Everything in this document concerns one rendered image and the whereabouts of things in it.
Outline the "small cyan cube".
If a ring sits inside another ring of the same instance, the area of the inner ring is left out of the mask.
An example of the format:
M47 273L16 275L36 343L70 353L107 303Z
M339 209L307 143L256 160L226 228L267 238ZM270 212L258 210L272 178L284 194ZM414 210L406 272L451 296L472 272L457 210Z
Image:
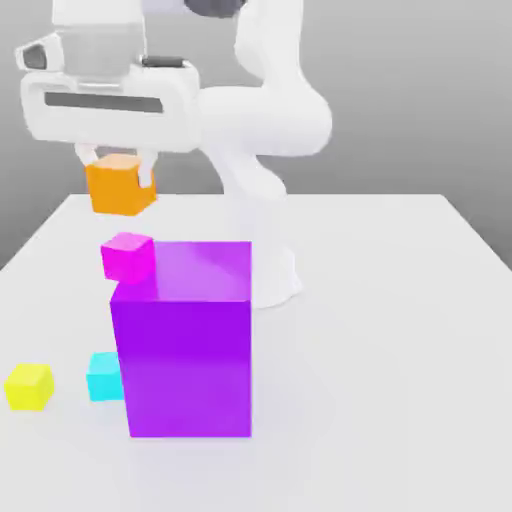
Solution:
M93 353L86 372L89 398L93 402L124 399L120 364L116 352Z

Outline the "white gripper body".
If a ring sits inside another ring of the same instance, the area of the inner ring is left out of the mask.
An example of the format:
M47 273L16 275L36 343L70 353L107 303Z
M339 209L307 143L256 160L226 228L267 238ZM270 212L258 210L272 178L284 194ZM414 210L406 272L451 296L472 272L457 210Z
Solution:
M181 68L133 65L118 86L79 86L62 72L30 72L20 84L37 140L187 153L199 146L200 78Z

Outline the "large purple box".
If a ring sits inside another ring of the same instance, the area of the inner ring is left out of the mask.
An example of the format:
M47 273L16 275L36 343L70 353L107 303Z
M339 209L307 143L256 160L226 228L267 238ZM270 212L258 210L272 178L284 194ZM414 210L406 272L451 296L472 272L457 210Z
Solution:
M252 434L251 245L158 241L155 270L110 301L134 438Z

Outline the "small magenta cube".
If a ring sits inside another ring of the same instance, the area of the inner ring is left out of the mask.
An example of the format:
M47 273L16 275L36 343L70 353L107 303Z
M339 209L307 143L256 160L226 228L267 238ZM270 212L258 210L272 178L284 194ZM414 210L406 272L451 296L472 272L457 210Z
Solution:
M137 284L155 275L155 241L152 237L120 232L100 248L106 279Z

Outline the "small yellow cube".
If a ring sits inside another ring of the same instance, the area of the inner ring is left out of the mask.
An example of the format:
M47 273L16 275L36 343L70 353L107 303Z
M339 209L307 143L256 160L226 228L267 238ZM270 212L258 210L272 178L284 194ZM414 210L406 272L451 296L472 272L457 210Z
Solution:
M15 411L42 411L54 389L48 364L19 363L4 382L9 407Z

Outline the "small orange cube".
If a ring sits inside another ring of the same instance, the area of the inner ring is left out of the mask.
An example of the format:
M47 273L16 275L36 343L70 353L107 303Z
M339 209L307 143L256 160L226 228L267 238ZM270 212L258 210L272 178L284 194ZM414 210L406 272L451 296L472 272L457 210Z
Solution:
M108 154L85 167L95 213L136 216L157 200L154 175L149 187L139 184L140 163L136 155Z

